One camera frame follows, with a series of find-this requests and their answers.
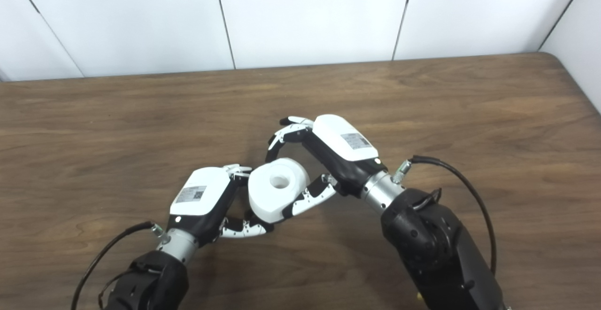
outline silver cylinder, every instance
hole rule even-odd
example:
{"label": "silver cylinder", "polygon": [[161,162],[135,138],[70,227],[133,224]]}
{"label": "silver cylinder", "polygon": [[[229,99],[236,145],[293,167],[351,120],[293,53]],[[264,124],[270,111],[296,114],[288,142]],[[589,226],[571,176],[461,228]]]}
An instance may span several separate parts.
{"label": "silver cylinder", "polygon": [[403,186],[393,182],[389,173],[380,171],[367,180],[361,191],[361,199],[365,200],[378,215],[382,215],[395,197],[404,190]]}
{"label": "silver cylinder", "polygon": [[163,251],[179,259],[184,265],[190,262],[196,249],[198,249],[198,244],[194,236],[182,229],[170,229],[167,231],[163,235],[163,241],[156,248],[156,250]]}

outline label sticker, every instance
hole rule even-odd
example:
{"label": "label sticker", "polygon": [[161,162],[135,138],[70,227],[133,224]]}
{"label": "label sticker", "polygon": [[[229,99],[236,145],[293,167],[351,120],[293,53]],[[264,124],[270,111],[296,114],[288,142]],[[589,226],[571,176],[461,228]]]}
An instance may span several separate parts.
{"label": "label sticker", "polygon": [[353,150],[361,149],[361,148],[370,148],[371,145],[361,134],[358,132],[353,132],[351,134],[342,134],[340,135],[350,145]]}
{"label": "label sticker", "polygon": [[177,195],[176,203],[200,201],[206,189],[207,186],[189,186],[188,188],[183,188]]}

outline black cable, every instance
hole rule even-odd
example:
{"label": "black cable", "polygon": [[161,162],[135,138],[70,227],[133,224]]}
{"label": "black cable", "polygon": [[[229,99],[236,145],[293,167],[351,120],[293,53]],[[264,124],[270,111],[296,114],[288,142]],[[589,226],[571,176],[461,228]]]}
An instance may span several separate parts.
{"label": "black cable", "polygon": [[129,274],[131,271],[132,271],[131,269],[123,271],[122,273],[120,273],[120,274],[116,275],[115,277],[111,278],[111,280],[109,280],[107,282],[107,284],[105,284],[105,286],[102,288],[102,290],[98,294],[98,306],[99,306],[100,310],[103,310],[105,308],[104,304],[102,304],[102,298],[105,295],[105,291],[109,288],[109,286],[111,286],[112,282],[115,282],[119,278],[122,278],[125,274]]}
{"label": "black cable", "polygon": [[96,265],[98,264],[98,262],[100,261],[100,259],[107,253],[107,251],[109,251],[109,249],[112,248],[112,246],[114,246],[118,241],[120,241],[121,239],[123,239],[127,235],[131,235],[132,233],[135,233],[136,231],[141,231],[141,230],[144,230],[144,229],[150,229],[153,226],[154,226],[153,222],[146,221],[146,222],[143,222],[141,224],[137,224],[135,226],[128,227],[127,229],[125,229],[125,231],[123,231],[122,233],[120,233],[119,235],[117,235],[116,237],[114,237],[114,239],[112,239],[98,253],[98,255],[96,256],[96,258],[94,258],[94,260],[92,260],[92,263],[90,263],[90,266],[85,271],[84,277],[81,278],[79,284],[77,285],[77,288],[75,288],[75,293],[73,294],[73,301],[71,302],[71,310],[77,310],[77,301],[79,301],[79,295],[81,293],[81,289],[84,288],[84,284],[85,284],[86,280],[88,280],[88,277],[90,277],[90,274],[92,274],[92,271],[94,270],[94,268],[96,267]]}
{"label": "black cable", "polygon": [[464,177],[463,174],[459,172],[459,170],[453,168],[453,166],[446,162],[443,162],[442,160],[439,160],[438,158],[414,155],[413,158],[410,159],[410,162],[434,164],[434,166],[443,167],[451,173],[455,174],[455,176],[458,177],[467,187],[470,193],[472,193],[472,195],[476,199],[476,202],[478,202],[480,210],[482,211],[482,216],[484,216],[485,218],[486,227],[488,228],[488,233],[490,237],[490,272],[492,272],[492,274],[494,275],[496,273],[496,238],[494,237],[494,230],[492,227],[492,221],[490,220],[490,215],[486,210],[486,205],[482,200],[482,197],[480,197],[480,195],[476,191],[476,188],[472,186],[468,179]]}

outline panel seam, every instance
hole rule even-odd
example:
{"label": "panel seam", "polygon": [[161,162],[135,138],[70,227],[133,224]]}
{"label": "panel seam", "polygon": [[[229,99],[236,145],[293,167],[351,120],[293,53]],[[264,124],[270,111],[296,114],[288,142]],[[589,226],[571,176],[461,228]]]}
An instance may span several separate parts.
{"label": "panel seam", "polygon": [[221,0],[219,0],[219,9],[221,9],[221,18],[223,19],[223,26],[225,27],[225,36],[227,38],[227,44],[230,47],[231,63],[234,65],[234,70],[236,70],[236,60],[234,60],[234,51],[231,47],[230,32],[227,28],[227,21],[225,20],[225,12],[223,11],[223,3],[221,3]]}
{"label": "panel seam", "polygon": [[46,26],[48,27],[50,32],[52,32],[52,35],[54,35],[54,38],[56,39],[56,41],[58,41],[59,45],[61,45],[62,50],[64,50],[65,53],[67,54],[67,56],[69,57],[69,59],[71,59],[71,62],[73,62],[73,64],[75,65],[75,68],[77,68],[77,70],[79,71],[79,74],[81,74],[82,77],[86,77],[84,72],[82,72],[81,68],[77,64],[77,62],[75,62],[75,59],[73,59],[73,56],[71,56],[71,53],[69,53],[69,51],[66,49],[65,45],[62,43],[61,39],[58,38],[58,35],[56,35],[56,32],[54,32],[54,30],[52,29],[52,27],[50,26],[50,24],[48,23],[48,21],[46,20],[44,15],[39,11],[36,4],[34,4],[33,0],[29,0],[29,2],[32,4],[34,9],[36,9],[36,12],[38,12],[39,16],[44,21],[44,23],[46,24]]}
{"label": "panel seam", "polygon": [[538,51],[540,51],[543,48],[543,45],[545,44],[545,42],[547,42],[547,40],[549,39],[549,36],[551,36],[551,33],[553,33],[553,31],[555,30],[555,28],[557,27],[557,24],[560,23],[560,21],[562,20],[562,17],[565,15],[565,12],[567,12],[567,9],[570,8],[571,3],[574,0],[570,0],[567,3],[567,6],[565,6],[562,14],[560,15],[560,17],[557,18],[557,21],[553,24],[553,27],[551,27],[551,29],[549,30],[547,36],[545,36],[545,39],[543,39],[543,42],[541,43],[541,45],[538,48]]}
{"label": "panel seam", "polygon": [[405,14],[407,13],[408,5],[409,0],[405,0],[405,7],[403,8],[403,15],[401,16],[401,23],[399,24],[399,32],[397,32],[397,41],[394,44],[393,57],[391,58],[391,61],[394,61],[394,56],[397,54],[397,48],[399,47],[399,40],[401,38],[401,29],[403,29],[403,23],[405,21]]}

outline white wall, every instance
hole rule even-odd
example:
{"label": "white wall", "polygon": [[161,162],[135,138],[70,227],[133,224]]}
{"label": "white wall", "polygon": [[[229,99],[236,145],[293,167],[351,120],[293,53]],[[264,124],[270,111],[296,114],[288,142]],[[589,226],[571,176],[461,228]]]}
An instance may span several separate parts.
{"label": "white wall", "polygon": [[222,0],[237,68],[390,60],[405,0]]}
{"label": "white wall", "polygon": [[537,51],[570,0],[409,0],[395,60]]}
{"label": "white wall", "polygon": [[29,0],[0,0],[0,80],[81,76]]}
{"label": "white wall", "polygon": [[568,1],[0,0],[0,77],[535,51]]}
{"label": "white wall", "polygon": [[555,55],[601,111],[601,0],[574,0],[541,51]]}
{"label": "white wall", "polygon": [[232,69],[219,0],[33,0],[86,77]]}

